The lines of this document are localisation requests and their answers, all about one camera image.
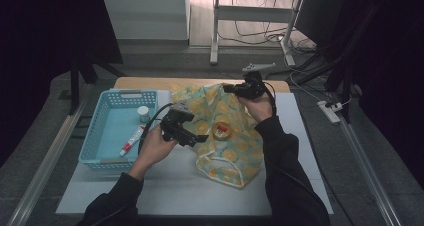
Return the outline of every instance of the black sleeve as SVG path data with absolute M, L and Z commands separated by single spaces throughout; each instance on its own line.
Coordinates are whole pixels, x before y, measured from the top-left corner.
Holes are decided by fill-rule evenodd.
M 136 225 L 137 199 L 143 189 L 139 181 L 122 173 L 108 194 L 99 195 L 88 205 L 78 226 L 85 225 Z
M 265 190 L 274 225 L 330 225 L 328 212 L 298 161 L 299 140 L 278 116 L 256 126 L 264 142 Z

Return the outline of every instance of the power strip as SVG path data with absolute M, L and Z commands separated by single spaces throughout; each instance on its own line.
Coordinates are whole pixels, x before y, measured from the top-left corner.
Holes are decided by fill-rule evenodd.
M 336 115 L 336 113 L 334 113 L 333 109 L 331 107 L 326 107 L 325 105 L 327 104 L 327 102 L 325 101 L 319 101 L 318 106 L 321 108 L 321 110 L 324 112 L 325 116 L 327 116 L 328 120 L 330 120 L 330 122 L 332 124 L 338 124 L 340 123 L 340 118 L 339 116 Z

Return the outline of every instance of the gray carpet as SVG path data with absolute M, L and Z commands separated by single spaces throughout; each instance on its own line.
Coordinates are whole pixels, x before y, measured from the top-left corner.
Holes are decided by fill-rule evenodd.
M 263 72 L 263 75 L 287 70 L 282 64 L 281 52 L 278 50 L 222 49 L 221 51 L 217 67 L 209 65 L 207 50 L 181 50 L 166 47 L 152 52 L 148 50 L 139 53 L 124 52 L 125 66 L 116 67 L 129 76 L 192 78 L 241 78 L 240 69 L 249 63 L 275 62 L 279 66 Z M 297 55 L 296 61 L 302 63 L 307 57 L 308 55 Z M 78 162 L 78 154 L 98 96 L 102 91 L 111 88 L 116 80 L 114 75 L 102 68 L 96 67 L 96 71 L 100 79 L 31 213 L 27 225 L 75 225 L 80 219 L 80 216 L 59 216 L 54 212 Z M 271 79 L 284 80 L 288 75 L 288 73 L 284 73 L 273 76 Z M 316 79 L 310 82 L 310 85 L 319 89 L 322 88 L 323 82 L 322 79 Z M 70 101 L 68 97 L 64 96 L 69 89 L 69 74 L 61 75 L 52 81 L 51 94 L 43 110 L 16 151 L 0 168 L 0 225 L 8 222 L 69 112 Z M 326 98 L 322 91 L 306 89 L 316 97 Z M 331 216 L 332 225 L 351 225 L 348 217 L 355 225 L 386 225 L 340 126 L 333 126 L 329 123 L 316 106 L 315 98 L 298 88 L 293 87 L 291 90 L 296 96 L 316 152 L 317 161 L 326 179 L 327 193 L 335 211 L 335 214 Z M 352 125 L 399 213 L 401 221 L 404 225 L 424 225 L 424 193 L 422 189 L 387 140 L 362 113 L 357 101 L 355 98 L 351 102 Z M 149 225 L 225 225 L 223 221 L 207 219 L 195 222 L 193 219 L 185 221 L 184 219 L 174 221 L 168 219 L 166 222 L 160 221 L 160 219 L 150 219 L 146 222 L 149 222 Z M 246 220 L 240 219 L 238 222 L 235 223 L 233 220 L 227 224 L 251 225 L 247 224 Z M 261 225 L 261 222 L 266 222 L 266 220 L 252 219 L 249 222 Z

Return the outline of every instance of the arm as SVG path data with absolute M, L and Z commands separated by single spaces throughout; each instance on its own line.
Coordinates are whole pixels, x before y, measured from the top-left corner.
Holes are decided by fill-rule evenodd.
M 176 144 L 176 140 L 163 140 L 160 125 L 150 130 L 130 171 L 122 173 L 109 193 L 101 194 L 87 207 L 78 225 L 135 225 L 144 175 L 153 164 L 166 158 Z
M 313 192 L 298 161 L 299 140 L 286 134 L 278 116 L 272 115 L 267 95 L 255 100 L 239 98 L 261 134 L 266 168 L 265 190 L 275 225 L 330 225 L 328 212 Z

